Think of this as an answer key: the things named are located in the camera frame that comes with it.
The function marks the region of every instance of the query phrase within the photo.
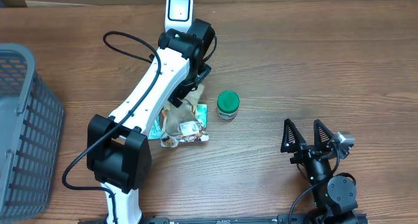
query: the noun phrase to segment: gray basket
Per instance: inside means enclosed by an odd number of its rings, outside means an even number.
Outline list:
[[[64,115],[62,102],[36,74],[32,53],[0,44],[0,223],[48,207]]]

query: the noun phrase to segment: blue-gray plastic bin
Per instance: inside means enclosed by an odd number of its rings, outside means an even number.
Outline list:
[[[0,223],[48,207],[64,115],[62,102],[35,72],[32,53],[0,44]]]

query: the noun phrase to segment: jar with green lid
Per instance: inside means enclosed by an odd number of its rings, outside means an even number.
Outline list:
[[[217,98],[217,114],[224,120],[233,119],[239,106],[240,98],[234,91],[224,91]]]

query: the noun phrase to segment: wooden table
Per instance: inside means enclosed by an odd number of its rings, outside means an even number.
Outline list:
[[[38,73],[64,102],[67,121],[49,209],[24,223],[76,223],[103,218],[103,192],[71,191],[65,167],[86,147],[94,114],[107,116],[142,78],[148,64],[102,42],[124,31],[157,46],[164,6],[0,10],[0,42],[30,48]],[[219,38],[204,81],[206,144],[160,148],[140,192],[146,217],[274,216],[289,211],[308,187],[289,154],[280,153],[285,118],[309,142],[321,119],[356,137],[340,172],[358,180],[357,212],[370,223],[417,223],[418,3],[364,1],[197,5],[195,17]],[[123,50],[150,53],[112,37]],[[216,116],[217,96],[238,92],[233,121]],[[74,185],[99,185],[83,160]],[[311,198],[295,210],[313,208]]]

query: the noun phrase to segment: green lid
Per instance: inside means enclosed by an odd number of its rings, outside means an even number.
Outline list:
[[[226,114],[231,114],[238,110],[240,98],[234,91],[224,91],[217,98],[217,107]]]

